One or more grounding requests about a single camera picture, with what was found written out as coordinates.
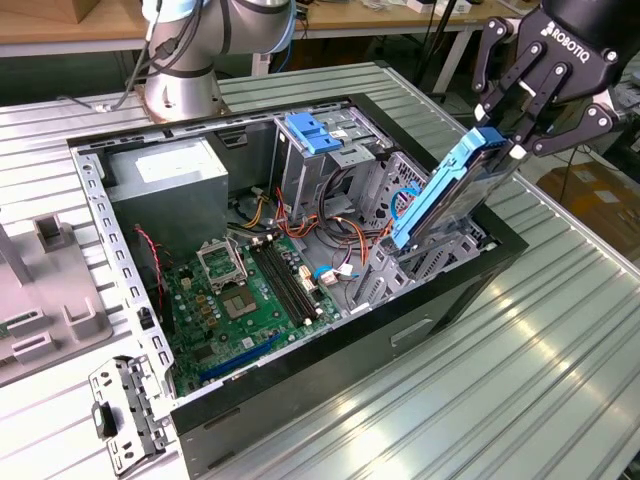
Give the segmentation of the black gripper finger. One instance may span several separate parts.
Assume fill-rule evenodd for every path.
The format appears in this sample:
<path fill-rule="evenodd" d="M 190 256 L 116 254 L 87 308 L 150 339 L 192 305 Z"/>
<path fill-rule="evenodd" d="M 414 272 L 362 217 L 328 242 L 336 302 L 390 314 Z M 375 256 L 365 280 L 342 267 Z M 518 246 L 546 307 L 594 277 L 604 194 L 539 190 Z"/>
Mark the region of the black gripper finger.
<path fill-rule="evenodd" d="M 490 124 L 505 105 L 505 97 L 516 83 L 529 73 L 546 51 L 539 40 L 525 44 L 524 50 L 504 71 L 496 67 L 499 53 L 519 35 L 521 20 L 491 17 L 481 35 L 477 62 L 472 79 L 472 90 L 479 95 L 474 108 L 477 124 Z"/>
<path fill-rule="evenodd" d="M 567 62 L 545 69 L 511 136 L 509 157 L 557 153 L 615 130 L 620 120 L 609 90 Z"/>

